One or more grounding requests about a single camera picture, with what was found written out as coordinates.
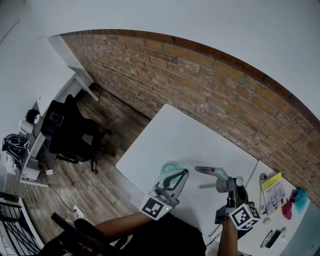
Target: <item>brick wall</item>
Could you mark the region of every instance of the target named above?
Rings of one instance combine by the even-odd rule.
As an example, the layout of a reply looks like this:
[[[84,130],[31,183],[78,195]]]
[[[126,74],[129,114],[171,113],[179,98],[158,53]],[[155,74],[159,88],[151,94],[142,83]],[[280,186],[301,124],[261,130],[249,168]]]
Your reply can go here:
[[[320,122],[266,74],[164,34],[103,29],[62,37],[108,92],[150,118],[171,104],[307,189],[320,206]]]

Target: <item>table leg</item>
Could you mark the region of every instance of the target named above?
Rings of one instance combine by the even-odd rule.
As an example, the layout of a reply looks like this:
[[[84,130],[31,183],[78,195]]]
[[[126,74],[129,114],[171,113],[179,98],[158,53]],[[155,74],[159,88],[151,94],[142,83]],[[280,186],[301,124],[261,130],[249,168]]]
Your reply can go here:
[[[41,183],[41,182],[36,181],[36,180],[26,179],[26,178],[20,179],[19,182],[20,182],[20,183],[29,184],[29,185],[33,185],[33,186],[39,186],[39,187],[45,187],[45,188],[48,188],[48,187],[49,187],[48,184]]]
[[[74,78],[78,81],[78,83],[80,84],[80,86],[81,86],[88,94],[90,94],[92,98],[94,98],[94,100],[95,100],[96,102],[99,101],[98,97],[92,92],[92,90],[90,90],[90,88],[80,79],[80,77],[79,77],[78,75],[76,75]]]

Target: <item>white cable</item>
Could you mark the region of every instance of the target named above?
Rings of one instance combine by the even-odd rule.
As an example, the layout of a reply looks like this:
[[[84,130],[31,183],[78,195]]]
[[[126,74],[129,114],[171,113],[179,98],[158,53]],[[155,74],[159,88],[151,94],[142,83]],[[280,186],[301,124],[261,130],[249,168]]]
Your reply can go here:
[[[31,185],[31,187],[30,187],[26,192],[24,192],[23,197],[22,197],[21,199],[24,199],[26,193],[27,193],[28,191],[30,191],[33,187],[34,187],[34,185]]]
[[[37,164],[38,164],[38,165],[42,165],[42,166],[44,166],[44,167],[45,167],[45,171],[47,171],[47,170],[48,170],[48,168],[47,168],[47,166],[46,166],[45,164],[40,163],[40,162],[37,162]]]
[[[58,170],[58,168],[57,168],[57,166],[56,166],[56,164],[55,164],[55,161],[54,161],[53,159],[51,159],[51,160],[52,160],[53,165],[54,165],[54,168],[56,169],[56,172],[57,172],[57,173],[56,173],[56,172],[54,171],[54,173],[58,176],[58,179],[59,179],[60,182],[61,182],[61,186],[62,186],[62,189],[63,189],[63,191],[64,191],[64,193],[65,193],[66,198],[71,201],[71,203],[73,204],[73,207],[76,205],[76,206],[78,206],[79,208],[81,208],[81,209],[83,210],[84,214],[85,214],[86,220],[89,221],[88,215],[87,215],[85,209],[83,209],[78,203],[76,203],[76,202],[74,202],[74,201],[72,200],[72,197],[71,197],[71,195],[70,195],[69,192],[68,192],[68,194],[69,194],[69,197],[70,197],[70,198],[68,197],[68,195],[67,195],[67,193],[66,193],[66,190],[65,190],[64,183],[63,183],[62,178],[61,178],[61,176],[60,176],[59,170]]]

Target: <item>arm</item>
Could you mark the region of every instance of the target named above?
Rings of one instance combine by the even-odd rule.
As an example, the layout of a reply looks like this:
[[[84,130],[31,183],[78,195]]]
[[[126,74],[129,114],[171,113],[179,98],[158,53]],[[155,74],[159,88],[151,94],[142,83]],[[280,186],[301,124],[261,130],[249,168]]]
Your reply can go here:
[[[238,230],[230,218],[222,223],[218,256],[238,255]]]
[[[135,230],[144,224],[153,221],[142,212],[137,212],[128,216],[106,220],[95,227],[105,235],[109,241],[118,240],[124,236],[131,235]]]

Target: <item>blue cloth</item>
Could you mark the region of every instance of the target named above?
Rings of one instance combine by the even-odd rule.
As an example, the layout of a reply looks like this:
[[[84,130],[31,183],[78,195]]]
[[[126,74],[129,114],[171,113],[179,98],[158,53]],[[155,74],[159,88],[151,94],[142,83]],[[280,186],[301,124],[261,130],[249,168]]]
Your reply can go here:
[[[303,188],[296,189],[295,208],[298,214],[302,213],[308,202],[308,193]]]

